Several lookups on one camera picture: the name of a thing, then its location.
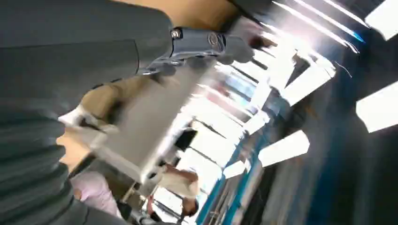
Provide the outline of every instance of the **ceiling light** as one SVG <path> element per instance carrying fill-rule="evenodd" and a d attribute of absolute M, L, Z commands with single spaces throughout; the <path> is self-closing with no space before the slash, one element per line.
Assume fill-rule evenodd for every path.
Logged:
<path fill-rule="evenodd" d="M 357 102 L 357 115 L 369 133 L 398 124 L 398 82 Z"/>
<path fill-rule="evenodd" d="M 323 67 L 317 63 L 310 66 L 282 90 L 281 96 L 289 102 L 290 106 L 293 106 L 305 96 L 311 94 L 314 90 L 329 81 L 334 75 L 335 71 L 333 69 Z"/>
<path fill-rule="evenodd" d="M 387 41 L 398 33 L 398 1 L 386 0 L 365 18 L 365 22 L 379 31 Z"/>
<path fill-rule="evenodd" d="M 242 161 L 237 161 L 234 164 L 226 167 L 223 174 L 225 178 L 228 179 L 242 174 L 243 171 L 245 171 L 244 163 Z"/>
<path fill-rule="evenodd" d="M 361 20 L 359 17 L 357 17 L 356 15 L 354 15 L 353 13 L 351 13 L 350 11 L 346 10 L 345 8 L 339 6 L 338 4 L 332 2 L 331 0 L 324 0 L 326 3 L 328 3 L 329 5 L 333 6 L 335 9 L 339 10 L 340 12 L 346 14 L 347 16 L 351 17 L 353 20 L 359 22 L 360 24 L 364 25 L 365 27 L 368 27 L 368 25 Z"/>
<path fill-rule="evenodd" d="M 310 142 L 302 130 L 263 148 L 259 153 L 262 166 L 269 166 L 307 153 Z"/>
<path fill-rule="evenodd" d="M 302 0 L 294 0 L 298 4 L 302 5 L 303 7 L 307 8 L 308 10 L 314 12 L 318 16 L 322 17 L 323 19 L 327 20 L 329 23 L 337 26 L 347 34 L 353 36 L 354 38 L 358 39 L 359 41 L 363 42 L 363 39 L 354 31 L 348 29 L 346 26 L 342 25 L 341 23 L 337 22 L 336 20 L 332 19 L 330 16 L 324 14 L 323 12 L 319 11 L 318 9 L 315 9 L 314 7 L 308 5 L 307 3 L 303 2 Z"/>
<path fill-rule="evenodd" d="M 243 125 L 243 129 L 245 129 L 251 135 L 268 123 L 269 120 L 270 117 L 264 111 L 260 110 Z"/>

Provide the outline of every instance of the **pink clothing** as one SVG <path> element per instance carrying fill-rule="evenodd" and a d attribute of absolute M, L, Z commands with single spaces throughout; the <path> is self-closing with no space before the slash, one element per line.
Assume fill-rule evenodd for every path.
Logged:
<path fill-rule="evenodd" d="M 82 193 L 80 201 L 111 215 L 122 218 L 108 183 L 98 172 L 83 172 L 70 180 Z"/>

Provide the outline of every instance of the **hand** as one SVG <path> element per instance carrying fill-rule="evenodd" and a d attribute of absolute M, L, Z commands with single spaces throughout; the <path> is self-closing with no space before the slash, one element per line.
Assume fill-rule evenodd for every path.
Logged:
<path fill-rule="evenodd" d="M 146 212 L 149 215 L 151 215 L 153 213 L 152 204 L 153 204 L 153 195 L 148 197 L 148 202 L 146 203 Z"/>
<path fill-rule="evenodd" d="M 170 164 L 165 164 L 165 167 L 166 167 L 166 172 L 173 171 L 173 169 L 176 169 L 174 166 Z"/>

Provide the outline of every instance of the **metal pole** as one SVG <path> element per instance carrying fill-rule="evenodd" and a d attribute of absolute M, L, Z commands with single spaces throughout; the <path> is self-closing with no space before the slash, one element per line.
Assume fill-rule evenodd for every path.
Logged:
<path fill-rule="evenodd" d="M 224 168 L 235 163 L 235 161 L 238 158 L 239 153 L 243 147 L 243 143 L 245 142 L 245 140 L 246 140 L 246 138 L 242 138 L 240 140 L 240 142 L 236 146 L 235 151 L 233 152 L 230 160 L 228 161 L 228 163 L 226 164 L 226 166 Z M 198 217 L 196 218 L 196 224 L 201 225 L 205 222 L 205 219 L 208 216 L 211 208 L 213 207 L 216 197 L 218 196 L 224 183 L 225 183 L 225 176 L 222 174 L 221 178 L 215 183 L 213 190 L 209 194 L 205 204 L 203 205 L 202 209 L 200 210 Z"/>
<path fill-rule="evenodd" d="M 240 200 L 242 199 L 242 196 L 245 193 L 245 189 L 246 189 L 248 180 L 254 173 L 254 168 L 255 168 L 256 164 L 260 162 L 258 159 L 258 154 L 259 154 L 261 148 L 265 144 L 269 144 L 269 143 L 267 143 L 267 141 L 264 137 L 264 132 L 260 132 L 260 134 L 261 134 L 261 136 L 259 137 L 259 140 L 257 141 L 256 146 L 254 148 L 254 153 L 252 154 L 252 160 L 251 160 L 252 167 L 250 168 L 249 172 L 247 174 L 244 174 L 242 179 L 240 180 L 238 187 L 237 187 L 236 194 L 235 194 L 235 199 L 225 214 L 225 218 L 222 222 L 223 225 L 231 225 L 232 224 L 234 215 L 235 215 L 236 211 L 240 208 Z"/>

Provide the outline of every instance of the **dark hair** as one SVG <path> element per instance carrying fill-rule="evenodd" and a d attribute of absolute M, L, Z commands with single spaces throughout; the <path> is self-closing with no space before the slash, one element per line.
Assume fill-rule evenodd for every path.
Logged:
<path fill-rule="evenodd" d="M 197 199 L 195 199 L 195 208 L 193 208 L 189 212 L 185 212 L 185 210 L 183 210 L 183 212 L 181 213 L 180 219 L 177 221 L 177 224 L 181 224 L 184 221 L 184 218 L 186 216 L 192 217 L 193 215 L 195 215 L 198 212 L 198 210 L 199 210 L 199 202 Z"/>
<path fill-rule="evenodd" d="M 191 211 L 189 211 L 186 216 L 192 217 L 195 215 L 199 210 L 199 202 L 197 199 L 195 199 L 195 208 L 193 208 Z"/>

